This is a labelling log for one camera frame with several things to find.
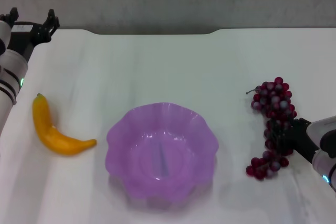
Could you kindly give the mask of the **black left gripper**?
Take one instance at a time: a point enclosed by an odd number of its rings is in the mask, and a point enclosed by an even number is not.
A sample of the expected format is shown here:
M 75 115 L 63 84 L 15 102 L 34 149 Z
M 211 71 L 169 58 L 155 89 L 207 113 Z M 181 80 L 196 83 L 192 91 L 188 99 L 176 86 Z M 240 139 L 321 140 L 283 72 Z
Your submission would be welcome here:
M 34 44 L 43 44 L 51 41 L 52 35 L 60 27 L 59 19 L 54 9 L 50 9 L 48 17 L 43 24 L 33 22 L 16 22 L 19 13 L 13 7 L 6 15 L 1 14 L 0 20 L 13 26 L 7 49 L 17 52 L 26 62 L 29 62 L 34 51 Z

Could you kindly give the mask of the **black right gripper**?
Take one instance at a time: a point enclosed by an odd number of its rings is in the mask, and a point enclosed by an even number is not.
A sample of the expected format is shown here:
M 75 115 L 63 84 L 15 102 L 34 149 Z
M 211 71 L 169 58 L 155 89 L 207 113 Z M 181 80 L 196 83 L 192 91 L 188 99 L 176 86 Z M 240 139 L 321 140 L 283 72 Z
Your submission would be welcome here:
M 307 162 L 312 164 L 313 157 L 320 148 L 306 133 L 310 121 L 295 118 L 290 121 L 269 120 L 268 140 L 272 150 L 281 156 L 289 156 L 297 151 Z

